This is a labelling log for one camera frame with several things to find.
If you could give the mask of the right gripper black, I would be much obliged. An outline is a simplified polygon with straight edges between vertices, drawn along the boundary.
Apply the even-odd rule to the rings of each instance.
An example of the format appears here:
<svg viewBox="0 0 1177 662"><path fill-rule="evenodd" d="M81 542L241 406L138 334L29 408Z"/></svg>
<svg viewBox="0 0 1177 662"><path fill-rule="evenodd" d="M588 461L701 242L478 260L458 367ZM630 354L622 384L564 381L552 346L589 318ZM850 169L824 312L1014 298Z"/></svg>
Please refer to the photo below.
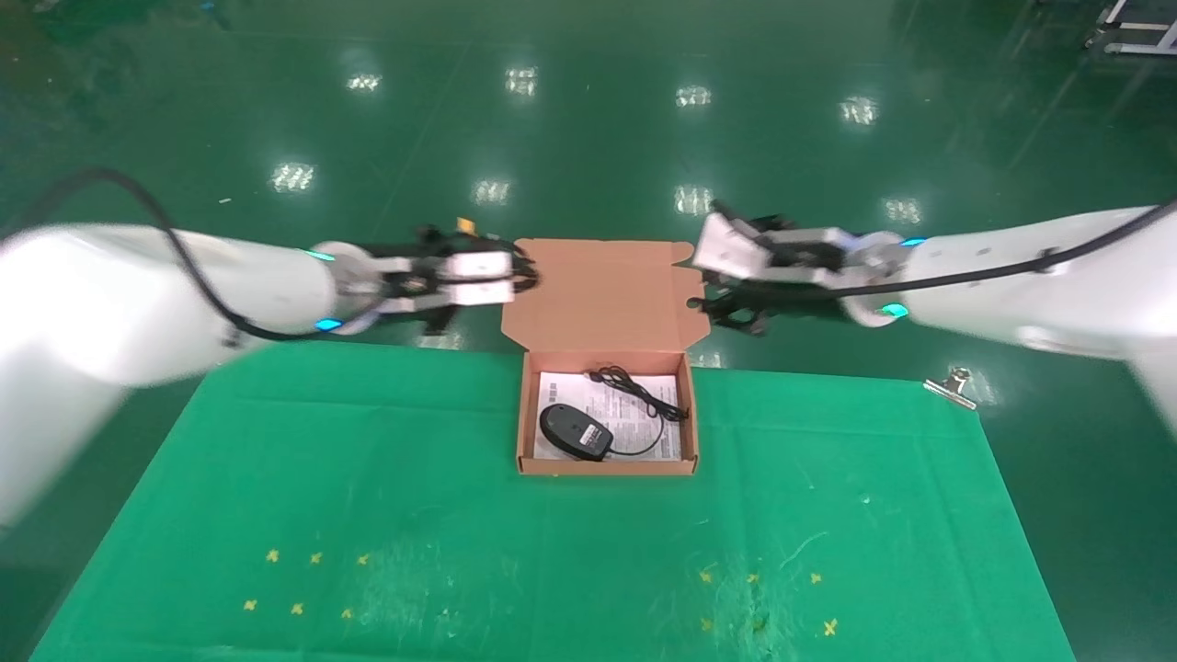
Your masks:
<svg viewBox="0 0 1177 662"><path fill-rule="evenodd" d="M744 237L760 237L766 232L794 229L783 214L751 217L736 211L727 201L712 200L711 211ZM771 315L782 317L813 318L824 320L850 320L840 298L825 294L827 289L807 282L724 282L701 298L701 313L712 324L753 337L769 332Z"/></svg>

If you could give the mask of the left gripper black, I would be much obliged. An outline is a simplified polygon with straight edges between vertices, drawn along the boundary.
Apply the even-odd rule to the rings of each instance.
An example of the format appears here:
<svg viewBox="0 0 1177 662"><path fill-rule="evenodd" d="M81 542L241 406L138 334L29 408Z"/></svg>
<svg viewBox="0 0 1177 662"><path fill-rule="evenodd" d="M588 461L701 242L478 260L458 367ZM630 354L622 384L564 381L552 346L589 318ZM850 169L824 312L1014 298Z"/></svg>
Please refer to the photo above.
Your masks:
<svg viewBox="0 0 1177 662"><path fill-rule="evenodd" d="M444 335L457 307L428 303L439 293L445 260L457 252L457 236L443 230L419 230L411 241L366 244L364 251L371 258L394 262L390 269L379 267L378 271L385 282L386 298L399 302L391 313L375 313L371 325L383 327L419 322L423 324L420 335ZM541 282L534 260L521 250L511 251L511 277L516 296Z"/></svg>

